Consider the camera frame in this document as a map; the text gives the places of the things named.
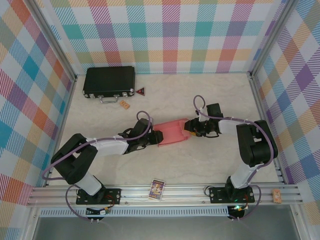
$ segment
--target small wooden block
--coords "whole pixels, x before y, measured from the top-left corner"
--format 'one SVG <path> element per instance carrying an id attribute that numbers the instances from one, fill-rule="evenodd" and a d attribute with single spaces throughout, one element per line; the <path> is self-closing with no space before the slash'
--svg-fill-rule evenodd
<path id="1" fill-rule="evenodd" d="M 280 189 L 273 189 L 272 190 L 272 197 L 273 197 L 273 202 L 275 204 L 281 204 L 282 203 Z"/>
<path id="2" fill-rule="evenodd" d="M 126 103 L 125 101 L 123 101 L 123 100 L 120 102 L 120 105 L 121 105 L 124 109 L 130 108 L 130 105 L 129 105 L 128 103 Z"/>

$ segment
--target card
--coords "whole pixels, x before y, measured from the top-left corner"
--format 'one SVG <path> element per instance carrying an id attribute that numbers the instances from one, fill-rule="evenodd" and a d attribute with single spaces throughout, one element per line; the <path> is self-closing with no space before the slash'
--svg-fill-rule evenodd
<path id="1" fill-rule="evenodd" d="M 165 181 L 153 179 L 149 192 L 149 198 L 160 201 L 165 188 Z"/>

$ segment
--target checkered pattern wall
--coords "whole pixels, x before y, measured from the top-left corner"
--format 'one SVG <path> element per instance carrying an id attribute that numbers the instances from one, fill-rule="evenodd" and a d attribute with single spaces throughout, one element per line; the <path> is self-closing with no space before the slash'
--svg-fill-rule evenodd
<path id="1" fill-rule="evenodd" d="M 15 240 L 71 81 L 23 0 L 0 1 L 0 240 Z"/>
<path id="2" fill-rule="evenodd" d="M 311 228 L 320 239 L 319 0 L 299 1 L 257 84 L 286 175 L 299 185 Z"/>
<path id="3" fill-rule="evenodd" d="M 255 64 L 256 64 L 256 62 L 257 62 L 257 60 L 258 60 L 258 58 L 259 58 L 259 56 L 261 54 L 261 51 L 264 49 L 266 43 L 268 42 L 270 33 L 273 31 L 274 27 L 276 26 L 276 21 L 278 20 L 278 18 L 280 17 L 283 9 L 285 8 L 285 5 L 286 5 L 287 1 L 288 0 L 281 0 L 281 3 L 279 5 L 278 9 L 276 10 L 275 15 L 273 16 L 272 21 L 271 21 L 267 31 L 265 32 L 263 38 L 262 38 L 262 41 L 261 41 L 261 43 L 259 45 L 258 50 L 255 52 L 255 55 L 253 57 L 253 61 L 251 62 L 250 67 L 249 67 L 249 71 L 253 70 L 253 68 L 254 68 L 254 66 L 255 66 Z"/>
<path id="4" fill-rule="evenodd" d="M 138 73 L 244 69 L 273 0 L 51 0 L 84 71 L 135 66 Z M 70 62 L 69 49 L 38 0 Z"/>

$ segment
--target pink towel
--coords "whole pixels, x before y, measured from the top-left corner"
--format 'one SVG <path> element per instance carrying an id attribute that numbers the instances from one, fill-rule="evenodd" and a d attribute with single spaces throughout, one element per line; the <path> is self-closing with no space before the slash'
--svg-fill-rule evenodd
<path id="1" fill-rule="evenodd" d="M 158 146 L 166 146 L 190 138 L 190 132 L 184 130 L 185 122 L 188 120 L 187 118 L 183 118 L 154 125 L 153 130 L 161 131 L 163 134 L 163 141 Z"/>

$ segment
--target beige surface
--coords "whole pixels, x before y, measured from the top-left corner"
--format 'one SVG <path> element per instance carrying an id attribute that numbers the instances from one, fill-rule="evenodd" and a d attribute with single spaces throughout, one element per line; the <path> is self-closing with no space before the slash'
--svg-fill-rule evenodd
<path id="1" fill-rule="evenodd" d="M 155 124 L 180 118 L 196 117 L 195 95 L 207 104 L 219 103 L 225 117 L 256 121 L 259 114 L 247 76 L 232 74 L 151 74 L 136 76 L 135 89 L 145 87 L 145 96 L 135 94 L 124 99 L 130 108 L 119 103 L 102 104 L 82 94 L 80 77 L 64 128 L 61 146 L 75 133 L 87 138 L 112 137 L 132 128 L 139 110 L 147 111 Z M 104 184 L 150 184 L 153 178 L 167 184 L 224 183 L 241 162 L 236 137 L 191 137 L 169 146 L 148 146 L 126 155 L 94 159 L 89 171 Z M 59 176 L 54 170 L 53 177 Z M 261 169 L 253 182 L 277 182 L 273 164 Z M 52 181 L 51 185 L 65 185 Z"/>

